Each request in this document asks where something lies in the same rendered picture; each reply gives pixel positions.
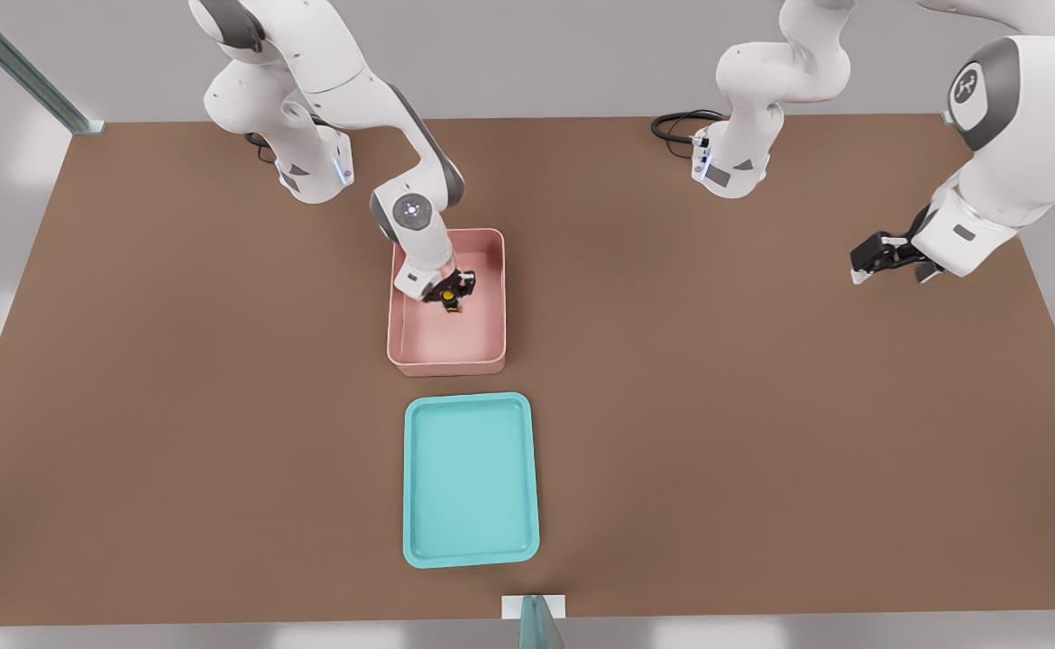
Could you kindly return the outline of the pink plastic box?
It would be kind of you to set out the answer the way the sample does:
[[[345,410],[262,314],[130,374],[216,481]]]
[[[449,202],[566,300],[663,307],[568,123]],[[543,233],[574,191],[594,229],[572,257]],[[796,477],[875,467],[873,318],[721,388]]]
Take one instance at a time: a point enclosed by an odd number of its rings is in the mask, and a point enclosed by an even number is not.
[[[461,270],[477,275],[462,311],[419,303],[390,289],[387,356],[408,377],[490,375],[504,366],[507,346],[504,238],[493,227],[448,231]]]

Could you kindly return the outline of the pale blue-green tray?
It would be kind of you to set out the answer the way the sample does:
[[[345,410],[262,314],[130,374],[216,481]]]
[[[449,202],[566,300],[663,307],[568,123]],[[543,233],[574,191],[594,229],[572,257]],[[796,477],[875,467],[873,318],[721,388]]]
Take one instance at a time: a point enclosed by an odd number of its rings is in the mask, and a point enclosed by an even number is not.
[[[404,420],[401,551],[417,570],[528,562],[539,549],[530,402],[426,396]]]

